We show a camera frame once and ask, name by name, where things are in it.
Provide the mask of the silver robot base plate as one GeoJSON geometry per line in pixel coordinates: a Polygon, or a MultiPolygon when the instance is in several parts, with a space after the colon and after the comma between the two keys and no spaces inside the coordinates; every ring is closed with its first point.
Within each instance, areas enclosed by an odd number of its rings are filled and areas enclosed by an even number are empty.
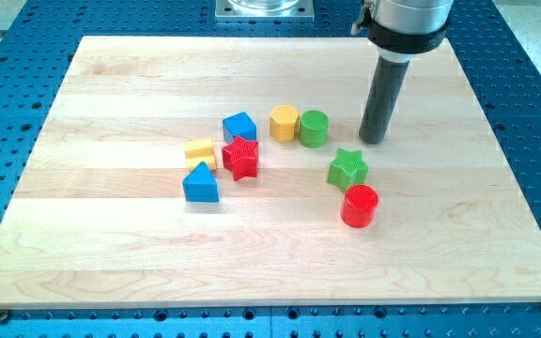
{"type": "Polygon", "coordinates": [[[214,14],[220,22],[315,18],[313,0],[216,0],[214,14]]]}

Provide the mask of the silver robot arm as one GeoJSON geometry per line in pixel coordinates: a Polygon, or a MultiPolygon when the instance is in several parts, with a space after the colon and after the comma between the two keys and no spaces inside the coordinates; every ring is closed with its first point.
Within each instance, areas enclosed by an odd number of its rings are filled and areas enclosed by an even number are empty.
{"type": "Polygon", "coordinates": [[[359,129],[364,142],[383,141],[410,60],[441,45],[452,4],[452,0],[362,1],[351,33],[365,29],[379,53],[359,129]]]}

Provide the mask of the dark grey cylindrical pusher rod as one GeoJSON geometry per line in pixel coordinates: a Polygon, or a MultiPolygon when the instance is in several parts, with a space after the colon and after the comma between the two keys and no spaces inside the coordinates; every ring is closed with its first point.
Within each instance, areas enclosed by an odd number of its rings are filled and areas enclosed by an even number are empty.
{"type": "Polygon", "coordinates": [[[389,127],[409,62],[392,62],[382,56],[376,65],[359,128],[367,144],[380,144],[389,127]]]}

